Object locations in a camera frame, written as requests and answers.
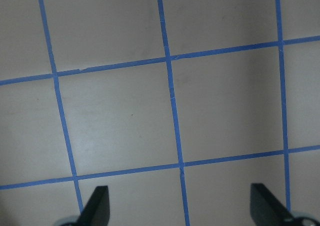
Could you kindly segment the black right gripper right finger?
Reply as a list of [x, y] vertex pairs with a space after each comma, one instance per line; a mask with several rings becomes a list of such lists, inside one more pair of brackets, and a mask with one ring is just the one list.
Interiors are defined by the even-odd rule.
[[257, 226], [318, 226], [308, 216], [294, 216], [263, 183], [250, 185], [250, 216]]

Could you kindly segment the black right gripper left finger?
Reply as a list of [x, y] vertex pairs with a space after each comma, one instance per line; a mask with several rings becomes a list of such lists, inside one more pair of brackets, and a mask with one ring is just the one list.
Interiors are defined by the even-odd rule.
[[60, 223], [60, 226], [107, 226], [110, 221], [109, 187], [97, 186], [83, 211], [76, 220]]

